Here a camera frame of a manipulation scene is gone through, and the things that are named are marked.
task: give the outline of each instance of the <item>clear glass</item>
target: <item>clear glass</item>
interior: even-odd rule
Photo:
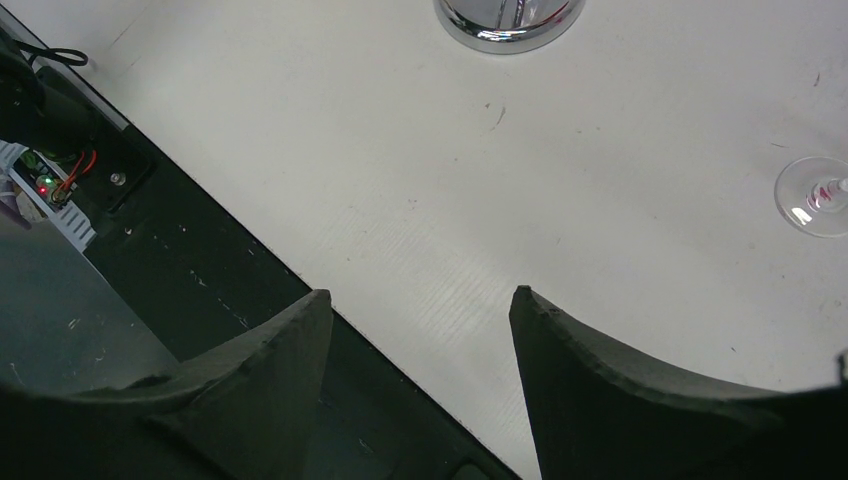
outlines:
[[[777,177],[774,200],[792,226],[816,237],[848,234],[848,163],[802,158]]]

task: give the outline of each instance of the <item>wine glass base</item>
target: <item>wine glass base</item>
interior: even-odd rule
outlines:
[[[827,209],[814,197],[824,185],[848,178],[848,163],[826,157],[802,158],[790,163],[774,187],[780,213],[793,227],[816,237],[834,238],[848,234],[848,202],[831,203]]]

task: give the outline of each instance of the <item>scratched white surface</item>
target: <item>scratched white surface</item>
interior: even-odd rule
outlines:
[[[593,0],[514,57],[427,0],[3,3],[527,478],[521,283],[700,373],[835,379],[848,242],[772,191],[848,158],[843,0]]]

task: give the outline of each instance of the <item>gray floor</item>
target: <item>gray floor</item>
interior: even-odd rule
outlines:
[[[52,225],[24,231],[0,217],[0,381],[68,394],[175,364]]]

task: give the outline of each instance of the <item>round metal base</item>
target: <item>round metal base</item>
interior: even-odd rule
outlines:
[[[586,0],[435,0],[451,36],[486,53],[523,53],[554,40],[574,23]]]

